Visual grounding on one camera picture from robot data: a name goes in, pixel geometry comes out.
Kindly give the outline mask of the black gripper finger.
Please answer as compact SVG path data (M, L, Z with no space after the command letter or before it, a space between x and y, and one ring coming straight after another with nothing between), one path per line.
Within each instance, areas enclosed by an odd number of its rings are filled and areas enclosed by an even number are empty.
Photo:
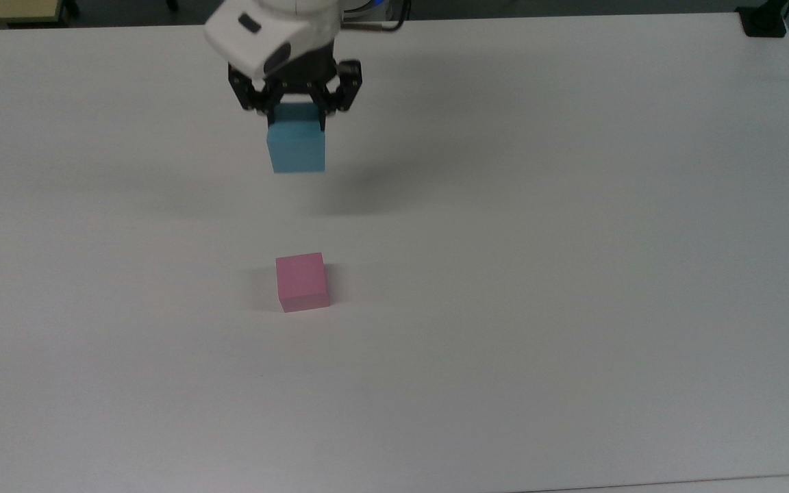
M278 80L266 81L262 90L257 90L253 80L232 64L227 65L227 78L243 110L265 116L268 126L275 124L275 108L279 105Z
M327 84L316 83L316 107L321 132L326 131L329 116L348 112L363 84L362 64L359 60L342 60L337 65L338 87L330 91Z

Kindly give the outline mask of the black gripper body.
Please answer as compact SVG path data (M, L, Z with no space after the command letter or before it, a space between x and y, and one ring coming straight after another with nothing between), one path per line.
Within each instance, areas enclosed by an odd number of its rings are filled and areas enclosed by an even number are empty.
M336 104L327 84L338 74L335 42L282 63L265 77L266 104L277 104L285 94L308 94L317 104Z

